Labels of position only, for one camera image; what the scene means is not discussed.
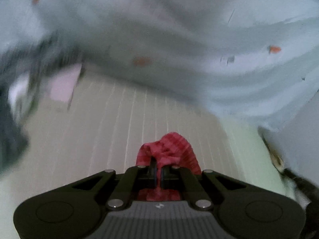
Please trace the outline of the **red checked cloth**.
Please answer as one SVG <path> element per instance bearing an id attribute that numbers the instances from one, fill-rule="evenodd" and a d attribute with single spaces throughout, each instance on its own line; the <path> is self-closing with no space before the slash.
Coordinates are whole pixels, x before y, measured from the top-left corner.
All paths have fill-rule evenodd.
<path id="1" fill-rule="evenodd" d="M 201 168 L 191 144 L 182 135 L 171 132 L 160 140 L 145 143 L 138 151 L 137 166 L 149 166 L 151 159 L 156 159 L 157 179 L 161 178 L 161 169 L 166 165 L 185 167 L 194 175 L 201 174 Z M 138 194 L 139 201 L 179 201 L 180 194 L 177 190 L 163 189 L 160 182 L 154 189 L 142 189 Z"/>

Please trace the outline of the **green grid cutting mat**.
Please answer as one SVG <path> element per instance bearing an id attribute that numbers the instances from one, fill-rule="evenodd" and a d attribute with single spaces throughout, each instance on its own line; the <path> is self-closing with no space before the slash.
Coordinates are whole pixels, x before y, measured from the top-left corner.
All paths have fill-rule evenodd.
<path id="1" fill-rule="evenodd" d="M 85 73 L 69 104 L 43 101 L 24 128 L 29 149 L 1 176 L 1 238 L 17 238 L 12 218 L 24 200 L 105 169 L 123 173 L 143 144 L 170 132 L 187 139 L 202 169 L 294 195 L 256 127 L 101 74 Z"/>

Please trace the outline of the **white folded cloth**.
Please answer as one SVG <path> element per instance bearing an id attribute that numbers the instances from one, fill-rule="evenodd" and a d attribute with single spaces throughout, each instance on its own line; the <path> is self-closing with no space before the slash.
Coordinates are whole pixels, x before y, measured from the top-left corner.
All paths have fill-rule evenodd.
<path id="1" fill-rule="evenodd" d="M 51 77 L 49 98 L 62 103 L 71 102 L 81 69 L 82 64 L 74 64 Z"/>

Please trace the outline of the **light blue printed bedsheet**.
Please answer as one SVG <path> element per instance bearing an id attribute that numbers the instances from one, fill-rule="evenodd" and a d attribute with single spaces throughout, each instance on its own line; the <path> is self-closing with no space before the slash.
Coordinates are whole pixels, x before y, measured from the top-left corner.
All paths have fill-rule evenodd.
<path id="1" fill-rule="evenodd" d="M 1 48 L 58 31 L 102 71 L 281 129 L 318 90 L 318 0 L 1 0 Z"/>

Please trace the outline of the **dark blue plaid cloth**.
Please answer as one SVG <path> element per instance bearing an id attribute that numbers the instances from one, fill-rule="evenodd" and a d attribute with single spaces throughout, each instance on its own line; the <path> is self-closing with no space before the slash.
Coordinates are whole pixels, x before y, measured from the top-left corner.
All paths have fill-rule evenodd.
<path id="1" fill-rule="evenodd" d="M 81 63 L 80 48 L 58 33 L 23 42 L 1 53 L 1 172 L 15 165 L 28 146 L 23 123 L 44 82 Z"/>

